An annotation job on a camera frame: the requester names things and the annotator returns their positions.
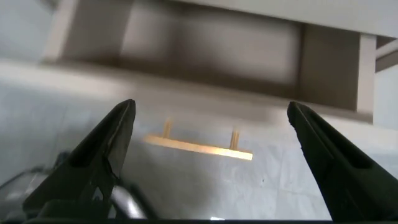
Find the wooden drawer handle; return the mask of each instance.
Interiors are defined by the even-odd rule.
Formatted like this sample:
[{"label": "wooden drawer handle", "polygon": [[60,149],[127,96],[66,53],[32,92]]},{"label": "wooden drawer handle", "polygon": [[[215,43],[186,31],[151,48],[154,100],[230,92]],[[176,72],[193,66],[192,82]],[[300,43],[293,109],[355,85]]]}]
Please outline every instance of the wooden drawer handle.
[{"label": "wooden drawer handle", "polygon": [[145,136],[145,142],[155,144],[158,146],[171,147],[174,149],[181,149],[192,152],[200,152],[205,154],[216,154],[221,156],[229,156],[238,159],[252,160],[253,153],[250,151],[238,150],[239,133],[234,130],[231,137],[231,145],[229,149],[216,146],[207,146],[202,144],[194,144],[191,142],[184,142],[179,140],[170,139],[170,130],[172,127],[171,120],[167,120],[164,125],[163,135],[156,136],[149,134]]}]

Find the marble surface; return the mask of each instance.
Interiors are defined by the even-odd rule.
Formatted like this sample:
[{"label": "marble surface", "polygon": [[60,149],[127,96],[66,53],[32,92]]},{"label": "marble surface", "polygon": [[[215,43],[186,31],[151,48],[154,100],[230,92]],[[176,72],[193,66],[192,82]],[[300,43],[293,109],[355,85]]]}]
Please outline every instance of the marble surface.
[{"label": "marble surface", "polygon": [[[36,165],[51,166],[72,150],[116,101],[11,88],[0,83],[0,182]],[[161,133],[168,116],[137,102],[134,130],[122,178],[137,185],[163,218],[330,220],[294,130],[244,125],[239,147],[252,161],[152,146],[146,134]],[[176,122],[171,137],[228,146],[232,127],[198,117]],[[397,176],[395,154],[369,146],[368,154]]]}]

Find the drawer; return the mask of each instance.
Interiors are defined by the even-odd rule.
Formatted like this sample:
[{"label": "drawer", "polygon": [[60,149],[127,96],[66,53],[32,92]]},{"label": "drawer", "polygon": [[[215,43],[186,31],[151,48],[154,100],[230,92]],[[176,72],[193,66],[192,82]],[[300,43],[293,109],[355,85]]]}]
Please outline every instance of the drawer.
[{"label": "drawer", "polygon": [[174,1],[64,0],[44,60],[105,65],[373,118],[376,36],[354,31]]}]

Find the white drawer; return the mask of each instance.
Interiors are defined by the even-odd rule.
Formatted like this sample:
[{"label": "white drawer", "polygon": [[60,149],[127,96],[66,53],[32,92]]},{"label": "white drawer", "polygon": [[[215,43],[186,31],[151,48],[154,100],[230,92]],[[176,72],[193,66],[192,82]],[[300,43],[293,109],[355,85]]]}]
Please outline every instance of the white drawer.
[{"label": "white drawer", "polygon": [[376,36],[359,32],[172,1],[64,0],[44,59],[119,67],[373,117]]}]

